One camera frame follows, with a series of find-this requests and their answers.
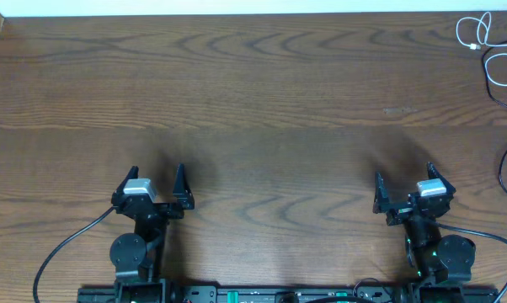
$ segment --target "coiled white cable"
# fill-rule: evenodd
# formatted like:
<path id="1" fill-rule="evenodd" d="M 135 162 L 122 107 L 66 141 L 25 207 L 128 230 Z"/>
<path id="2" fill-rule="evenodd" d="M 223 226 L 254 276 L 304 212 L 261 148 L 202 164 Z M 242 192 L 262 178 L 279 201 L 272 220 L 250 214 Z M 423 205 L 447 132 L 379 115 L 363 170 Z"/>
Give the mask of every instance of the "coiled white cable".
<path id="1" fill-rule="evenodd" d="M 486 18 L 486 16 L 489 16 L 487 24 L 484 22 L 484 19 Z M 478 22 L 478 26 L 476 28 L 476 38 L 477 38 L 478 44 L 475 44 L 475 43 L 471 43 L 471 44 L 465 43 L 459 37 L 459 23 L 461 23 L 463 20 L 473 20 L 473 21 Z M 480 39 L 480 28 L 481 27 L 483 27 L 485 29 L 485 35 L 483 36 L 483 40 Z M 489 44 L 488 43 L 489 29 L 490 28 L 491 28 L 491 13 L 490 12 L 484 13 L 480 19 L 476 19 L 476 18 L 473 18 L 473 17 L 464 17 L 464 18 L 459 19 L 459 21 L 457 21 L 457 24 L 456 24 L 456 37 L 459 40 L 459 43 L 461 43 L 462 45 L 470 48 L 471 50 L 479 50 L 481 48 L 480 45 L 486 45 L 486 46 L 489 46 L 489 47 L 507 47 L 507 44 L 504 44 L 504 45 L 495 45 L 495 44 Z M 499 54 L 490 56 L 485 61 L 485 63 L 484 63 L 484 69 L 486 71 L 486 76 L 488 77 L 489 81 L 491 81 L 492 83 L 497 84 L 497 85 L 499 85 L 501 87 L 507 87 L 507 83 L 500 83 L 500 82 L 494 81 L 491 78 L 491 76 L 489 75 L 489 71 L 488 71 L 489 61 L 491 59 L 493 59 L 493 58 L 500 57 L 500 56 L 507 56 L 507 53 L 499 53 Z"/>

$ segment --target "black wire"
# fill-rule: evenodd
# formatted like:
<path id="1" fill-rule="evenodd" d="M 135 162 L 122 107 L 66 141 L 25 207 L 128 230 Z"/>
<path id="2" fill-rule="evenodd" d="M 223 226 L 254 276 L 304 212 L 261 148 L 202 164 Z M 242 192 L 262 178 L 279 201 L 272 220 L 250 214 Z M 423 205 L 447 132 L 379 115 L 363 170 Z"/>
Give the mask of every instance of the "black wire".
<path id="1" fill-rule="evenodd" d="M 375 279 L 375 278 L 363 278 L 362 280 L 358 281 L 358 283 L 355 285 L 355 287 L 353 288 L 353 295 L 358 297 L 358 289 L 359 289 L 359 285 L 366 281 L 366 280 L 373 280 L 373 281 L 376 281 L 378 284 L 381 283 L 381 281 L 379 281 L 378 279 Z M 388 296 L 390 296 L 390 300 L 388 300 L 387 302 L 391 302 L 392 301 L 392 292 L 391 291 L 388 291 L 386 287 L 382 286 L 382 290 L 384 290 Z"/>
<path id="2" fill-rule="evenodd" d="M 499 45 L 501 44 L 507 44 L 507 40 L 506 41 L 503 41 L 503 42 L 500 42 L 498 43 Z M 489 79 L 488 79 L 488 74 L 486 73 L 486 64 L 485 64 L 485 57 L 488 55 L 488 53 L 490 51 L 492 51 L 495 47 L 490 47 L 488 48 L 488 50 L 486 50 L 483 54 L 482 54 L 482 70 L 483 70 L 483 75 L 485 76 L 486 78 L 486 91 L 488 92 L 488 96 L 493 100 L 495 101 L 498 105 L 501 105 L 501 106 L 504 106 L 505 108 L 507 108 L 507 104 L 496 99 L 493 94 L 491 94 L 491 89 L 489 88 Z"/>
<path id="3" fill-rule="evenodd" d="M 53 258 L 53 256 L 55 256 L 56 253 L 61 248 L 63 248 L 65 245 L 67 245 L 70 241 L 72 241 L 73 239 L 75 239 L 77 236 L 83 234 L 85 231 L 89 230 L 91 227 L 93 227 L 93 226 L 97 225 L 98 223 L 100 223 L 101 220 L 103 220 L 107 215 L 109 215 L 111 213 L 111 211 L 113 211 L 114 208 L 115 207 L 110 207 L 98 219 L 96 219 L 95 221 L 93 221 L 91 224 L 85 226 L 84 228 L 82 228 L 81 230 L 79 230 L 78 232 L 76 232 L 75 234 L 69 236 L 65 241 L 63 241 L 61 244 L 59 244 L 53 250 L 53 252 L 50 253 L 50 255 L 48 256 L 48 258 L 45 259 L 45 261 L 40 266 L 40 269 L 38 270 L 38 273 L 36 273 L 35 282 L 33 283 L 33 299 L 35 299 L 35 303 L 40 303 L 40 300 L 38 299 L 38 282 L 40 281 L 40 276 L 44 272 L 45 266 L 51 261 L 51 258 Z"/>
<path id="4" fill-rule="evenodd" d="M 362 299 L 358 297 L 338 297 L 338 296 L 329 296 L 328 298 L 316 299 L 308 301 L 307 303 L 334 303 L 334 302 L 357 302 L 357 303 L 375 303 L 372 300 Z"/>
<path id="5" fill-rule="evenodd" d="M 493 234 L 490 234 L 490 233 L 487 233 L 487 232 L 482 232 L 482 231 L 473 231 L 473 230 L 468 230 L 468 229 L 461 228 L 461 227 L 448 226 L 448 225 L 441 224 L 439 222 L 435 222 L 435 221 L 430 220 L 430 219 L 426 219 L 426 220 L 428 222 L 430 222 L 430 223 L 432 223 L 432 224 L 440 227 L 440 228 L 444 228 L 444 229 L 447 229 L 449 231 L 458 231 L 458 232 L 464 232 L 464 233 L 475 235 L 475 236 L 487 237 L 487 238 L 490 238 L 490 239 L 494 239 L 494 240 L 500 241 L 500 242 L 502 242 L 502 243 L 504 243 L 504 244 L 507 245 L 507 239 L 504 239 L 503 237 L 500 237 L 500 236 L 496 236 L 496 235 L 493 235 Z M 499 292 L 499 295 L 497 295 L 497 297 L 495 298 L 495 300 L 492 303 L 499 303 L 500 302 L 500 298 L 503 297 L 503 295 L 506 293 L 506 290 L 507 290 L 507 281 L 506 281 L 506 284 L 504 285 L 503 289 Z"/>
<path id="6" fill-rule="evenodd" d="M 506 156 L 507 156 L 507 150 L 504 152 L 503 157 L 500 159 L 500 164 L 499 164 L 499 184 L 500 184 L 500 187 L 503 189 L 503 191 L 507 194 L 507 189 L 504 186 L 503 175 L 502 175 L 503 166 L 504 166 L 504 159 L 506 158 Z"/>

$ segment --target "white wall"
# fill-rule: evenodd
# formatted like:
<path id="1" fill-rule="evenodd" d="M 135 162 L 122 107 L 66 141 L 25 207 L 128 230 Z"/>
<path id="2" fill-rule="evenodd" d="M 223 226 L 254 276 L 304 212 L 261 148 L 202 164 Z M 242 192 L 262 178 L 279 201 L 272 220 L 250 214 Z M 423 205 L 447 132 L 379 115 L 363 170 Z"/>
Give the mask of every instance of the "white wall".
<path id="1" fill-rule="evenodd" d="M 507 0 L 0 0 L 4 17 L 507 10 Z"/>

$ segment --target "wood grain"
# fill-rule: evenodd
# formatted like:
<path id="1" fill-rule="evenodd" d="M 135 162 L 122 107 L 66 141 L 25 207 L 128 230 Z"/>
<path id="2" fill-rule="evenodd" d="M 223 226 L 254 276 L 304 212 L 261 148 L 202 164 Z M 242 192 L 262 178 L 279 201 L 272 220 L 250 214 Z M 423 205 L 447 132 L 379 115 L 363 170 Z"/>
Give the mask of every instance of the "wood grain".
<path id="1" fill-rule="evenodd" d="M 0 302 L 31 302 L 44 258 L 109 207 L 131 165 L 164 200 L 177 163 L 186 165 L 197 205 L 169 231 L 164 271 L 175 279 L 413 277 L 403 228 L 371 213 L 373 173 L 401 197 L 427 161 L 457 188 L 443 222 L 507 237 L 495 177 L 507 110 L 484 92 L 480 54 L 456 42 L 461 16 L 7 20 Z M 507 13 L 495 14 L 492 31 L 507 38 Z M 507 79 L 507 61 L 494 72 Z M 132 223 L 112 215 L 62 250 L 41 280 L 42 301 L 113 283 L 109 245 Z M 473 283 L 502 287 L 507 247 L 472 239 Z"/>

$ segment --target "wooden table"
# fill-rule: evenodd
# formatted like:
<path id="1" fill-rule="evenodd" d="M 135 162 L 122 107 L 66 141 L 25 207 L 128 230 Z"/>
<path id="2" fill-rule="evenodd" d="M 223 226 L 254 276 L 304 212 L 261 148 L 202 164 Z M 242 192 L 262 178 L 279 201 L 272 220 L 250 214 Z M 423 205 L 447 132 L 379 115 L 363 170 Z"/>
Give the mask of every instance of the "wooden table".
<path id="1" fill-rule="evenodd" d="M 507 109 L 485 93 L 480 52 L 456 41 L 464 15 L 7 20 L 0 302 L 32 301 L 45 257 L 110 207 L 132 165 L 164 200 L 186 165 L 196 209 L 168 234 L 173 279 L 415 277 L 403 228 L 371 212 L 374 172 L 397 198 L 426 178 L 427 161 L 457 188 L 440 221 L 507 237 L 496 180 Z M 474 40 L 467 25 L 462 36 Z M 507 39 L 507 13 L 494 13 L 490 39 Z M 507 61 L 494 75 L 507 81 Z M 507 89 L 495 93 L 507 99 Z M 66 246 L 44 272 L 41 300 L 73 302 L 81 284 L 112 284 L 109 246 L 131 231 L 132 220 L 111 215 Z M 472 282 L 501 288 L 507 247 L 472 239 Z"/>

